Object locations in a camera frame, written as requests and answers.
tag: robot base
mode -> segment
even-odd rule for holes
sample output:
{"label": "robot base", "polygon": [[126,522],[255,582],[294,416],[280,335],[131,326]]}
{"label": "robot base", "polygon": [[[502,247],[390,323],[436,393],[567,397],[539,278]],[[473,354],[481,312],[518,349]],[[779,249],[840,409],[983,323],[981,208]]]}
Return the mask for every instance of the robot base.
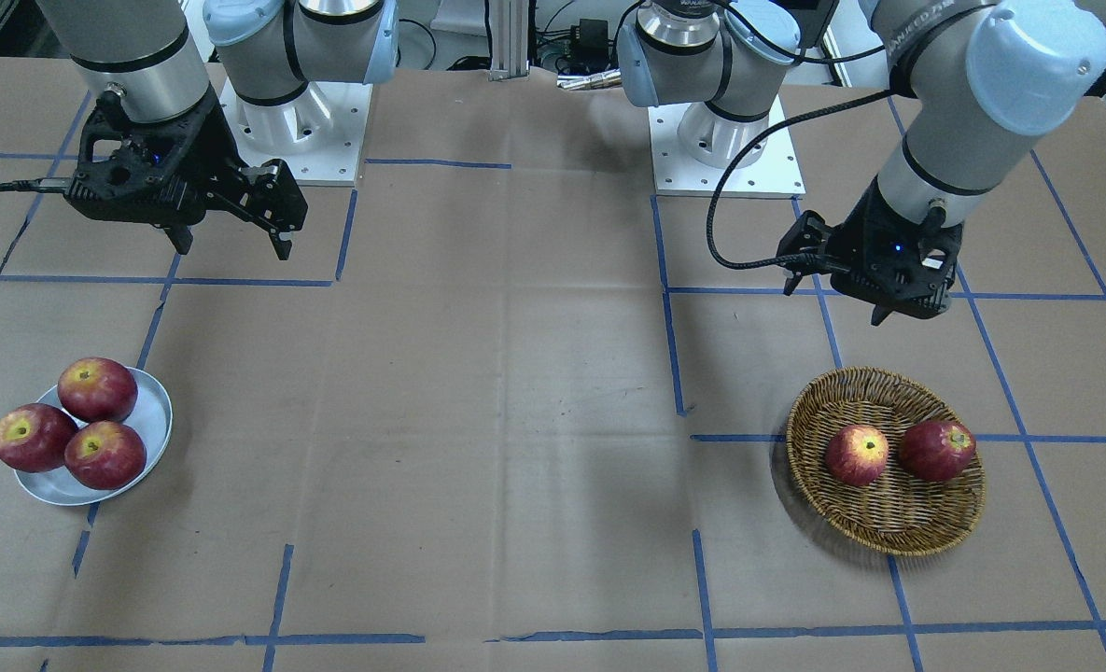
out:
{"label": "robot base", "polygon": [[[651,130],[651,169],[659,196],[710,196],[722,177],[722,169],[703,165],[690,156],[677,137],[677,127],[689,104],[649,107]],[[773,102],[769,123],[784,119],[780,99]],[[792,199],[805,192],[801,166],[792,150],[789,128],[773,133],[765,140],[764,153],[757,162],[737,169],[723,187],[723,196],[744,199]]]}
{"label": "robot base", "polygon": [[225,108],[225,120],[237,139],[237,150],[249,165],[263,165],[271,158],[283,158],[296,176],[296,182],[314,187],[355,187],[357,170],[362,165],[362,143],[366,137],[366,119],[369,116],[369,97],[373,85],[344,84],[335,81],[314,83],[332,106],[332,128],[330,136],[314,148],[296,153],[292,147],[283,147],[279,153],[263,153],[251,146],[237,115],[229,114],[237,108],[237,94],[229,82],[220,94],[220,106]]}

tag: wire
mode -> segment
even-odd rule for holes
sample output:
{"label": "wire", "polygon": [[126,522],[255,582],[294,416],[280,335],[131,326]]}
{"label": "wire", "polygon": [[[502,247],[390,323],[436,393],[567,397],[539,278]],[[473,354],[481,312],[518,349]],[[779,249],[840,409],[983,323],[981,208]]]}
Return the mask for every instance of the wire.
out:
{"label": "wire", "polygon": [[65,179],[15,179],[12,182],[0,182],[0,192],[39,191],[42,195],[53,195],[53,192],[64,191],[66,182]]}
{"label": "wire", "polygon": [[834,65],[838,63],[849,63],[851,61],[857,61],[859,59],[867,59],[867,56],[872,56],[873,54],[878,54],[878,52],[885,51],[885,45],[881,44],[880,46],[874,48],[874,50],[860,51],[858,54],[852,54],[851,56],[838,56],[838,59],[814,59],[811,56],[806,56],[804,54],[796,54],[796,52],[794,51],[789,51],[786,50],[786,48],[780,46],[780,44],[775,44],[775,42],[771,41],[771,39],[764,38],[764,33],[758,31],[757,27],[752,25],[752,21],[748,21],[748,19],[744,18],[744,14],[739,13],[739,9],[734,9],[732,7],[731,0],[710,0],[710,1],[711,3],[720,6],[720,8],[722,8],[724,11],[731,12],[732,17],[735,17],[738,21],[741,22],[741,24],[744,24],[745,29],[752,31],[752,34],[754,34],[757,39],[759,39],[759,41],[763,42],[764,44],[768,44],[770,50],[773,50],[778,52],[778,54],[781,54],[783,56],[790,56],[792,60],[794,60],[794,63],[816,63],[818,65]]}
{"label": "wire", "polygon": [[559,14],[560,14],[561,12],[564,12],[564,11],[565,11],[565,8],[568,8],[568,6],[570,6],[570,4],[573,4],[573,3],[576,3],[576,2],[577,2],[577,0],[570,0],[570,1],[568,1],[567,3],[565,3],[565,4],[561,4],[561,9],[557,9],[557,11],[553,12],[553,17],[550,17],[550,18],[549,18],[549,21],[547,21],[547,23],[546,23],[546,24],[544,24],[544,31],[543,31],[543,32],[544,32],[544,33],[547,33],[547,31],[549,31],[549,27],[551,27],[551,25],[553,24],[553,21],[555,21],[555,19],[557,18],[557,15],[559,15]]}
{"label": "wire", "polygon": [[[734,174],[735,166],[739,165],[739,161],[744,160],[744,157],[748,156],[748,153],[750,153],[753,147],[757,147],[757,145],[761,144],[761,141],[764,141],[765,137],[773,135],[773,133],[779,132],[782,128],[791,127],[795,123],[803,123],[804,120],[816,119],[818,117],[825,117],[826,115],[834,115],[836,112],[851,111],[853,107],[859,107],[860,105],[867,105],[868,103],[884,101],[893,94],[893,91],[886,88],[885,91],[878,91],[878,93],[865,95],[863,98],[855,98],[854,101],[847,101],[846,103],[838,103],[837,105],[831,105],[830,107],[822,107],[818,111],[803,112],[803,114],[789,117],[787,119],[773,124],[773,126],[766,127],[757,137],[750,139],[748,145],[744,145],[744,148],[740,149],[739,153],[735,154],[735,158],[732,158],[731,162],[727,165],[727,169],[722,171],[722,177],[719,178],[719,183],[714,186],[714,193],[710,196],[710,208],[707,209],[706,213],[706,244],[710,250],[710,255],[714,258],[714,261],[719,262],[719,264],[723,265],[723,267],[737,269],[737,271],[743,271],[743,269],[749,267],[765,267],[765,265],[775,265],[778,263],[792,263],[792,261],[794,261],[789,260],[779,262],[776,260],[784,259],[784,256],[775,256],[773,260],[760,260],[757,262],[732,262],[721,255],[718,245],[714,245],[714,210],[719,209],[719,197],[722,195],[722,188],[727,186],[727,180],[731,179],[731,175]],[[805,261],[814,262],[821,259],[821,255],[814,255],[813,260]]]}
{"label": "wire", "polygon": [[428,33],[428,39],[430,39],[430,41],[432,41],[432,56],[430,59],[428,59],[428,63],[424,65],[424,69],[430,69],[430,67],[432,67],[434,61],[437,60],[437,35],[432,34],[432,31],[428,30],[428,27],[421,24],[421,22],[419,22],[419,21],[413,21],[411,19],[399,19],[399,22],[400,22],[400,24],[411,24],[411,25],[420,27],[420,30],[425,31],[425,33]]}
{"label": "wire", "polygon": [[635,0],[635,2],[628,4],[628,9],[624,9],[624,13],[620,14],[620,17],[619,17],[619,25],[615,27],[615,39],[613,39],[613,41],[612,41],[612,43],[613,43],[613,48],[612,48],[612,54],[613,54],[612,55],[612,65],[614,65],[616,63],[619,63],[617,49],[618,49],[618,45],[619,45],[619,31],[624,30],[624,21],[626,21],[626,18],[628,18],[628,15],[630,15],[630,12],[637,11],[637,9],[639,9],[639,4],[643,4],[643,3],[645,3],[645,0]]}

